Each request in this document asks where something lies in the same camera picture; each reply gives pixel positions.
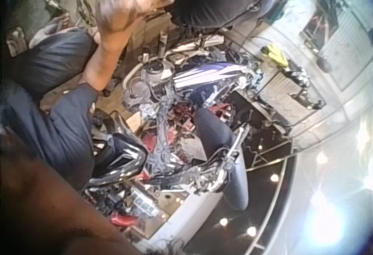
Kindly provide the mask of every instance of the wire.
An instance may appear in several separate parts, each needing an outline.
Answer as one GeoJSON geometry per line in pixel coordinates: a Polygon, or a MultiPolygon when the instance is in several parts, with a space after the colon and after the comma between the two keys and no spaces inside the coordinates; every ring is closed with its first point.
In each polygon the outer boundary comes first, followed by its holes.
{"type": "Polygon", "coordinates": [[[215,34],[217,34],[222,28],[226,27],[227,25],[231,24],[233,21],[237,20],[238,18],[240,18],[241,16],[244,16],[245,14],[247,14],[248,12],[250,12],[251,10],[253,10],[255,7],[257,7],[263,0],[259,0],[258,2],[256,2],[255,4],[253,4],[250,8],[248,8],[247,10],[245,10],[244,12],[240,13],[239,15],[237,15],[235,18],[229,20],[228,22],[226,22],[224,25],[222,25],[220,28],[218,28],[216,31],[213,32],[212,36],[214,36],[215,34]]]}

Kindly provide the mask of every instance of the black pants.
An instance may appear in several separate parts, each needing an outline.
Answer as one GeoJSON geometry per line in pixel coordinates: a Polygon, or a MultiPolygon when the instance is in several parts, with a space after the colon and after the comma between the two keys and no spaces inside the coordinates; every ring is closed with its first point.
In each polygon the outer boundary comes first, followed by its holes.
{"type": "Polygon", "coordinates": [[[1,86],[1,124],[50,164],[76,190],[93,170],[93,103],[98,92],[80,84],[47,115],[38,106],[45,93],[80,74],[97,45],[83,30],[57,34],[14,59],[1,86]]]}

